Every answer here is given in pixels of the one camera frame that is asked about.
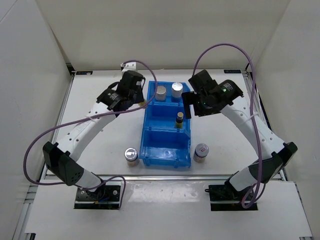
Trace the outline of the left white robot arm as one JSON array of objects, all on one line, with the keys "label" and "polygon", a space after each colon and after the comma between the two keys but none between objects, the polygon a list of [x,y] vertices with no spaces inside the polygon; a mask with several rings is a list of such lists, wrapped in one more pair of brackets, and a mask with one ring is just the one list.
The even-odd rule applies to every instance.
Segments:
[{"label": "left white robot arm", "polygon": [[77,161],[88,144],[134,104],[144,101],[142,82],[145,77],[133,70],[123,73],[120,81],[111,84],[96,99],[86,115],[88,120],[78,123],[67,135],[56,143],[47,142],[42,150],[47,168],[67,186],[78,186],[93,200],[105,196],[102,180],[84,169]]}]

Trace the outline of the short silver-lid jar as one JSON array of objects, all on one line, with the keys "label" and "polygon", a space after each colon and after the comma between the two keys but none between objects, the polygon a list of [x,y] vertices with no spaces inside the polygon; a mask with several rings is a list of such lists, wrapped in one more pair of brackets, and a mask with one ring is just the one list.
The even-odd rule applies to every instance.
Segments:
[{"label": "short silver-lid jar", "polygon": [[140,162],[138,151],[134,147],[127,148],[124,152],[124,157],[130,167],[135,167]]}]

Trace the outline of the tall blue-label shaker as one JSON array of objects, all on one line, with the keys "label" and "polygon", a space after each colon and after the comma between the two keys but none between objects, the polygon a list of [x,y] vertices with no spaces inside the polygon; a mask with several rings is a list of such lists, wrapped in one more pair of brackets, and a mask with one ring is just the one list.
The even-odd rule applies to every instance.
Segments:
[{"label": "tall blue-label shaker", "polygon": [[171,86],[171,101],[179,102],[182,98],[183,85],[180,82],[174,82]]},{"label": "tall blue-label shaker", "polygon": [[167,97],[167,89],[163,85],[158,85],[155,92],[155,100],[158,102],[165,102]]}]

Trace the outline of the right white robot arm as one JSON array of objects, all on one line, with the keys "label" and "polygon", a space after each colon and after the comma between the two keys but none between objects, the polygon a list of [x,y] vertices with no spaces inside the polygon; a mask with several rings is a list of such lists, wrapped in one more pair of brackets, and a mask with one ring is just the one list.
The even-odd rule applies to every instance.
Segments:
[{"label": "right white robot arm", "polygon": [[267,184],[281,171],[297,152],[295,143],[284,142],[250,110],[243,91],[232,80],[217,83],[213,79],[196,76],[188,80],[192,91],[182,94],[185,108],[193,106],[194,114],[204,117],[223,114],[227,117],[255,150],[258,159],[237,171],[224,186],[213,192],[220,199],[241,200],[251,187]]}]

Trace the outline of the short red-label jar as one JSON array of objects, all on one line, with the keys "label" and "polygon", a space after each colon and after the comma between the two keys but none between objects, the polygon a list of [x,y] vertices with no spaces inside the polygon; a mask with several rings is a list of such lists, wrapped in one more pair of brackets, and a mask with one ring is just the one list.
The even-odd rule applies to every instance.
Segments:
[{"label": "short red-label jar", "polygon": [[209,153],[209,147],[204,143],[199,143],[194,150],[193,160],[197,163],[203,163]]}]

